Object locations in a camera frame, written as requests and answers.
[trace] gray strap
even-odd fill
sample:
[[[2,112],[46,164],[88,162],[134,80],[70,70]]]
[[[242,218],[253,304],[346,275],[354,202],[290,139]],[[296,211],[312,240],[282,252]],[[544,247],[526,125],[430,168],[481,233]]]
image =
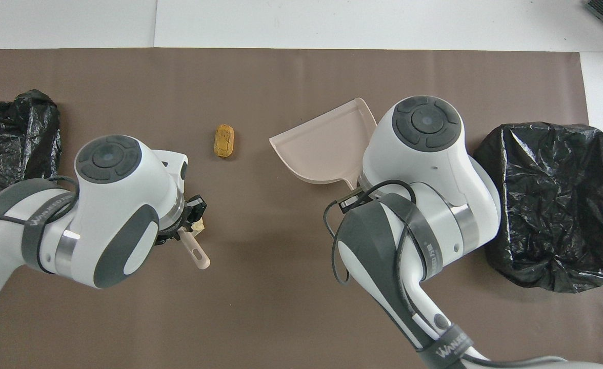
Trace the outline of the gray strap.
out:
[[[471,346],[472,339],[454,324],[431,346],[418,354],[430,369],[446,369],[458,362]]]
[[[442,271],[443,254],[440,252],[438,240],[416,204],[395,193],[387,194],[379,201],[388,206],[409,227],[425,263],[423,280],[427,280]]]
[[[59,194],[46,201],[42,207],[37,209],[26,220],[23,227],[23,236],[21,237],[21,255],[23,255],[23,260],[31,268],[52,274],[44,269],[42,263],[39,261],[39,246],[42,244],[42,236],[44,235],[47,220],[73,200],[74,194],[72,192]]]

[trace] dustpan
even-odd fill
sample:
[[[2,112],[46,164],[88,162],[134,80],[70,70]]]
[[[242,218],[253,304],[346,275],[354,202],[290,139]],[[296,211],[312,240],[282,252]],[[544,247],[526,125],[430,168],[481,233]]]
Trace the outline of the dustpan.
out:
[[[353,190],[376,122],[362,98],[341,105],[269,142],[288,170],[315,185],[344,180]]]

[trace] black trash bag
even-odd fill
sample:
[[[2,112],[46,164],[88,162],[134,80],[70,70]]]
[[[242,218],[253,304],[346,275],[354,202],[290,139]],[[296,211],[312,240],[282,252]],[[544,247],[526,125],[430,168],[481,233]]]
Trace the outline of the black trash bag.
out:
[[[48,178],[60,162],[60,112],[44,93],[30,90],[0,102],[0,192],[28,178]]]
[[[522,287],[603,285],[603,133],[542,122],[494,129],[475,150],[500,193],[489,264]]]

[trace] beige dustpan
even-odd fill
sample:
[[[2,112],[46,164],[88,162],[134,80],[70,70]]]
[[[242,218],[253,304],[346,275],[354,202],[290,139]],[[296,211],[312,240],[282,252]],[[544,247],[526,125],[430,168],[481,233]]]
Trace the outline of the beige dustpan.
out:
[[[344,180],[353,190],[374,128],[370,109],[356,98],[269,142],[299,179],[315,185]]]

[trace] brown table cover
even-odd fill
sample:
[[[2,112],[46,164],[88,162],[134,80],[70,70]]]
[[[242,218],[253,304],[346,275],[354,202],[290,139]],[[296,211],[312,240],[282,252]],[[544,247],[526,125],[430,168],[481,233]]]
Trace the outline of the brown table cover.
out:
[[[199,271],[169,241],[107,290],[23,266],[0,293],[0,368],[424,367],[365,290],[332,276],[322,211],[346,186],[297,179],[267,138],[355,97],[380,119],[414,94],[459,110],[471,152],[500,124],[588,123],[570,52],[0,50],[0,100],[29,89],[62,112],[64,175],[83,144],[113,133],[187,154],[212,264]],[[213,154],[219,124],[236,132],[229,159]],[[520,288],[482,250],[424,287],[491,359],[603,363],[603,288]]]

